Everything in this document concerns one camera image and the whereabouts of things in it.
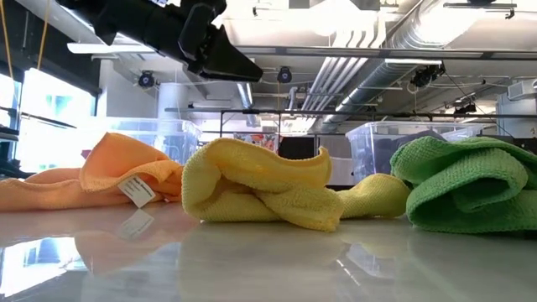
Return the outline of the floral printed box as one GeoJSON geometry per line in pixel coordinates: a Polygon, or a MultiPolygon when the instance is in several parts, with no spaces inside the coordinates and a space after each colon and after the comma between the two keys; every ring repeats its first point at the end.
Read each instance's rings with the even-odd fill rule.
{"type": "Polygon", "coordinates": [[[234,133],[233,137],[243,142],[266,148],[274,153],[277,153],[279,149],[280,136],[275,133],[234,133]]]}

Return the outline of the green microfiber towel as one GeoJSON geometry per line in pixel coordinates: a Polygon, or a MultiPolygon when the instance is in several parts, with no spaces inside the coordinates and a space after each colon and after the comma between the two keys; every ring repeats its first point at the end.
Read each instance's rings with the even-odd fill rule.
{"type": "Polygon", "coordinates": [[[431,232],[537,232],[537,155],[496,138],[417,138],[390,159],[406,215],[431,232]]]}

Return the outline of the long ceiling beam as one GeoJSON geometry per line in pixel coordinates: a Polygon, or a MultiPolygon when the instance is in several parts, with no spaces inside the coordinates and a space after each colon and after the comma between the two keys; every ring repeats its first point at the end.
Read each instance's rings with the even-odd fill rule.
{"type": "Polygon", "coordinates": [[[358,57],[424,60],[537,60],[537,51],[497,49],[377,49],[305,46],[238,46],[245,55],[358,57]]]}

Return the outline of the black monitor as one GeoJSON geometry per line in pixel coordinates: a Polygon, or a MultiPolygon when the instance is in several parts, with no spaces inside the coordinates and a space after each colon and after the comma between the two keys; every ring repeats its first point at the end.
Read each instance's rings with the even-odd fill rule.
{"type": "Polygon", "coordinates": [[[315,156],[313,137],[283,137],[278,154],[285,159],[309,159],[315,156]]]}

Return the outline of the clear plastic bin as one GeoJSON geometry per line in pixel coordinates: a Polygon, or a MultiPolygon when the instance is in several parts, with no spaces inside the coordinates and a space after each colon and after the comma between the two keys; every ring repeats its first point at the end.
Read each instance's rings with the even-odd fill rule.
{"type": "Polygon", "coordinates": [[[202,131],[191,121],[135,117],[107,117],[107,130],[135,138],[185,164],[198,148],[202,131]]]}
{"type": "Polygon", "coordinates": [[[431,136],[444,141],[476,137],[481,123],[368,122],[346,133],[351,145],[352,175],[360,182],[371,174],[390,174],[390,159],[404,144],[431,136]]]}

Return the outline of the yellow microfiber towel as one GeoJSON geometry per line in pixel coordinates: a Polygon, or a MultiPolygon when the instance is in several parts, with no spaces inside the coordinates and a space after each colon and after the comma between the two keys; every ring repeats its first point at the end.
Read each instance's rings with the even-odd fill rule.
{"type": "Polygon", "coordinates": [[[199,149],[182,173],[184,211],[208,222],[287,221],[333,232],[342,219],[397,218],[409,187],[390,174],[372,174],[352,188],[328,188],[332,162],[326,148],[310,159],[285,159],[231,138],[199,149]]]}

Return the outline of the orange microfiber towel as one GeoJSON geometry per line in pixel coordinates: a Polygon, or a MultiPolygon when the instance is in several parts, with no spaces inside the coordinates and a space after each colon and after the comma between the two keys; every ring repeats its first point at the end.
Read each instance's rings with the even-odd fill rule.
{"type": "Polygon", "coordinates": [[[181,201],[183,166],[134,138],[106,133],[80,168],[48,169],[26,180],[0,180],[0,212],[66,210],[181,201]]]}

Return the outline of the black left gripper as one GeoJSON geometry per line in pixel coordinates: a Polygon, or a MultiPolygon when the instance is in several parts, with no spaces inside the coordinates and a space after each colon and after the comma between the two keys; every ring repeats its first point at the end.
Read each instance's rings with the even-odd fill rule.
{"type": "Polygon", "coordinates": [[[206,79],[258,82],[262,69],[231,44],[224,27],[211,26],[226,7],[226,0],[181,0],[185,22],[178,44],[188,70],[206,79]]]}

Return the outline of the silver ventilation duct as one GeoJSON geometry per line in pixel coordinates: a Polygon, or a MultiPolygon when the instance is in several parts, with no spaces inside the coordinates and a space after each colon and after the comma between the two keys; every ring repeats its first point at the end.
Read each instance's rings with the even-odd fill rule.
{"type": "MultiPolygon", "coordinates": [[[[439,38],[427,38],[425,29],[434,20],[433,12],[443,8],[445,0],[420,0],[410,15],[385,39],[388,49],[441,49],[446,44],[439,38]]],[[[357,81],[350,85],[341,99],[336,115],[320,117],[314,129],[331,133],[341,122],[346,121],[349,112],[356,112],[360,106],[369,103],[393,83],[414,69],[412,65],[389,64],[383,59],[369,59],[358,71],[357,81]]]]}

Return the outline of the black metal rack frame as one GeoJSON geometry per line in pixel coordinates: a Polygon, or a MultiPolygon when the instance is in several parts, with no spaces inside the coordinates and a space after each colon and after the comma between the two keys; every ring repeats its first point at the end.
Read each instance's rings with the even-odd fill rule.
{"type": "Polygon", "coordinates": [[[230,108],[186,108],[179,109],[173,107],[166,107],[165,112],[187,113],[187,112],[204,112],[204,113],[218,113],[220,116],[220,127],[217,133],[222,136],[223,134],[223,116],[227,113],[239,113],[242,115],[263,115],[272,114],[281,118],[283,115],[298,116],[298,117],[324,117],[324,116],[349,116],[349,117],[367,117],[372,122],[380,121],[385,117],[393,118],[406,118],[411,117],[423,117],[427,118],[430,122],[434,122],[435,118],[476,118],[487,120],[499,120],[499,119],[535,119],[537,120],[537,114],[447,114],[447,113],[430,113],[430,112],[339,112],[339,111],[289,111],[289,110],[274,110],[274,109],[230,109],[230,108]]]}

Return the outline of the white wall unit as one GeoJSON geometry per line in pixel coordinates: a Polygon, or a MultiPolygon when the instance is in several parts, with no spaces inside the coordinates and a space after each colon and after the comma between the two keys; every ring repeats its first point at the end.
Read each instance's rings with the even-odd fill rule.
{"type": "Polygon", "coordinates": [[[518,81],[508,87],[509,100],[518,101],[537,96],[537,79],[518,81]]]}

